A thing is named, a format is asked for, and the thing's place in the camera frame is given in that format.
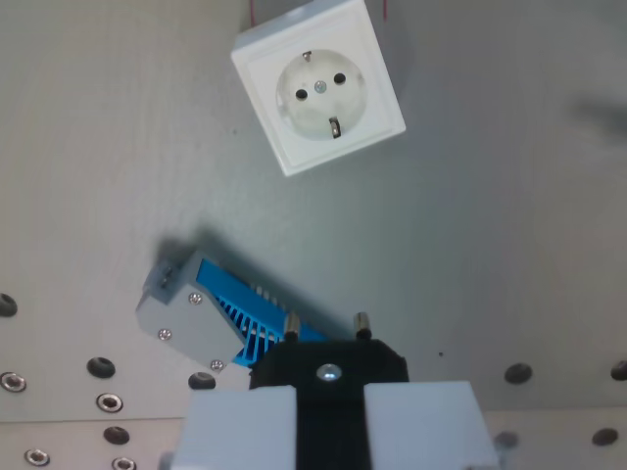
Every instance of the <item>power socket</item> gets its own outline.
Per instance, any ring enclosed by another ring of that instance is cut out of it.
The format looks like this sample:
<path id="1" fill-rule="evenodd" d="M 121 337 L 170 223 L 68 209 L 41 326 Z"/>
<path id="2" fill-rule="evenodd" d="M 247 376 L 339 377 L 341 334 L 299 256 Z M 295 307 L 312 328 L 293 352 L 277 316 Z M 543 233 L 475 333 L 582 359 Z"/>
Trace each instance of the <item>power socket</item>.
<path id="1" fill-rule="evenodd" d="M 363 0 L 315 0 L 240 34 L 231 58 L 288 176 L 406 130 Z"/>

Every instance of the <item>gray bracket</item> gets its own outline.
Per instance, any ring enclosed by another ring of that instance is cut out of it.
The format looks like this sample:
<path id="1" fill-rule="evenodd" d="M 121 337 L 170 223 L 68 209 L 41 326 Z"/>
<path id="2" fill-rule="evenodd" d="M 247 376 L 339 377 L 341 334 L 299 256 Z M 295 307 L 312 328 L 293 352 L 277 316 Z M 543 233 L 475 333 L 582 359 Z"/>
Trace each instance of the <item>gray bracket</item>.
<path id="1" fill-rule="evenodd" d="M 159 262 L 148 275 L 136 313 L 141 328 L 157 341 L 210 367 L 212 360 L 230 362 L 242 350 L 244 337 L 196 282 L 203 259 L 208 257 L 196 252 L 180 268 Z"/>

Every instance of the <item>blue heat sink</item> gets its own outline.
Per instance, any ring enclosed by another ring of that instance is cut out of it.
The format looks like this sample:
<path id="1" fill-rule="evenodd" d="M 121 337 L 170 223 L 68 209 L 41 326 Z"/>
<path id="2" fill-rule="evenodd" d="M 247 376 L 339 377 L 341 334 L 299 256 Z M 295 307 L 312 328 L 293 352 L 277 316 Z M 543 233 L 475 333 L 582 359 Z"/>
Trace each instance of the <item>blue heat sink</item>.
<path id="1" fill-rule="evenodd" d="M 283 341 L 287 313 L 259 296 L 241 281 L 203 259 L 196 282 L 216 298 L 246 340 L 244 349 L 233 358 L 236 364 L 250 366 L 264 357 L 276 343 Z M 300 341 L 324 341 L 326 338 L 303 324 Z"/>

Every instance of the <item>mounting hole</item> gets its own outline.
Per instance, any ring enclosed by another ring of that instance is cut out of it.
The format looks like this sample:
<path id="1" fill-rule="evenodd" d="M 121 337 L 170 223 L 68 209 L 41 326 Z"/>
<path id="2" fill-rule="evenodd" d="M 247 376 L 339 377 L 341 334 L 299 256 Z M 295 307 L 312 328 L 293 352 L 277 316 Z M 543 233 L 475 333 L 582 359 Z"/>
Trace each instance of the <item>mounting hole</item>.
<path id="1" fill-rule="evenodd" d="M 134 460 L 126 457 L 118 457 L 113 462 L 111 462 L 111 467 L 114 470 L 136 470 L 137 465 Z"/>
<path id="2" fill-rule="evenodd" d="M 216 387 L 216 379 L 207 372 L 196 372 L 189 376 L 187 385 L 192 390 L 212 390 Z"/>
<path id="3" fill-rule="evenodd" d="M 24 453 L 24 460 L 34 467 L 45 467 L 50 463 L 50 455 L 39 448 L 31 448 Z"/>
<path id="4" fill-rule="evenodd" d="M 333 81 L 336 85 L 343 85 L 344 83 L 346 83 L 346 75 L 344 75 L 343 73 L 336 73 L 333 77 Z"/>
<path id="5" fill-rule="evenodd" d="M 15 372 L 5 372 L 0 375 L 0 386 L 7 392 L 18 394 L 26 390 L 26 379 Z"/>
<path id="6" fill-rule="evenodd" d="M 519 362 L 507 368 L 505 379 L 512 385 L 521 385 L 531 379 L 533 369 L 530 365 Z"/>
<path id="7" fill-rule="evenodd" d="M 611 368 L 611 378 L 619 382 L 627 380 L 627 360 L 621 360 Z"/>
<path id="8" fill-rule="evenodd" d="M 18 313 L 18 303 L 7 294 L 0 294 L 0 316 L 9 317 Z"/>
<path id="9" fill-rule="evenodd" d="M 613 428 L 599 429 L 592 437 L 592 444 L 599 447 L 611 446 L 618 441 L 618 431 Z"/>
<path id="10" fill-rule="evenodd" d="M 102 394 L 98 396 L 96 404 L 107 413 L 117 413 L 123 408 L 121 398 L 114 394 Z"/>
<path id="11" fill-rule="evenodd" d="M 92 357 L 87 361 L 87 370 L 99 379 L 110 379 L 116 373 L 114 364 L 105 357 Z"/>
<path id="12" fill-rule="evenodd" d="M 503 431 L 494 438 L 495 447 L 503 450 L 510 450 L 517 447 L 518 442 L 518 435 L 511 431 Z"/>
<path id="13" fill-rule="evenodd" d="M 111 426 L 110 428 L 105 429 L 102 436 L 109 444 L 114 444 L 116 446 L 123 446 L 130 441 L 130 434 L 128 434 L 128 431 L 120 426 Z"/>

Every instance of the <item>red wire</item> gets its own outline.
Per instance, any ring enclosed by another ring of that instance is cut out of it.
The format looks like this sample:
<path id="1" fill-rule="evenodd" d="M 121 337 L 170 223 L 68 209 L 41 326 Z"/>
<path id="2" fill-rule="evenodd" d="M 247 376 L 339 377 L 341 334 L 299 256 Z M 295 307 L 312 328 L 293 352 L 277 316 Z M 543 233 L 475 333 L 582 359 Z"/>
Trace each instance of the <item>red wire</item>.
<path id="1" fill-rule="evenodd" d="M 251 0 L 251 27 L 255 27 L 255 0 Z"/>

